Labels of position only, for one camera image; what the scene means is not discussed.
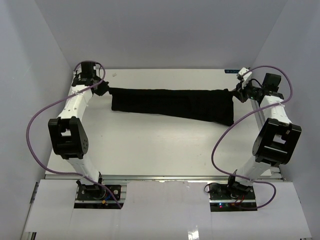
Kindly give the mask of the black t-shirt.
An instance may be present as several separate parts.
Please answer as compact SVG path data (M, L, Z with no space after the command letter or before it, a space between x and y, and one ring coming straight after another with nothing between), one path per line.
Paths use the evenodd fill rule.
M169 90L110 88L113 111L165 115L234 124L233 94L228 89Z

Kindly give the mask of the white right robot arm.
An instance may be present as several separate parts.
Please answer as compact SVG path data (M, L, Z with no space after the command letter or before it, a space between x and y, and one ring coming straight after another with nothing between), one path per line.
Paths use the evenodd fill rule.
M233 95L242 103L250 99L265 108L265 122L253 144L251 158L228 178L227 189L232 197L245 196L265 171L286 165L302 133L302 128L292 123L281 104L284 97L278 92L280 75L266 73L258 87L253 86L249 73L237 77L240 82L232 91Z

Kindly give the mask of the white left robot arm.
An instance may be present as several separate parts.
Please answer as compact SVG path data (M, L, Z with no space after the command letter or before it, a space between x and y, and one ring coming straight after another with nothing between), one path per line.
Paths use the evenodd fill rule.
M100 172L88 155L89 139L82 118L93 95L102 96L108 91L108 83L98 74L101 65L83 61L75 67L73 80L65 106L57 118L48 121L53 152L66 160L83 179L77 180L79 190L95 200L101 200L106 190L91 181L102 183Z

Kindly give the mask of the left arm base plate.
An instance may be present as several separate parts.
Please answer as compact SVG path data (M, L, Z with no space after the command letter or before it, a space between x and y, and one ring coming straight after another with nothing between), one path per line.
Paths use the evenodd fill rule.
M78 186L74 208L96 210L120 209L107 190L100 186L96 187L93 185Z

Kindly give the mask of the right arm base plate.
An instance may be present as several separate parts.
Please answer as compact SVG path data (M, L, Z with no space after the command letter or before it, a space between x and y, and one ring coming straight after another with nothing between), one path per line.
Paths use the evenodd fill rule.
M227 184L209 183L204 187L209 196L211 213L256 211L256 195L251 188L248 193L232 195Z

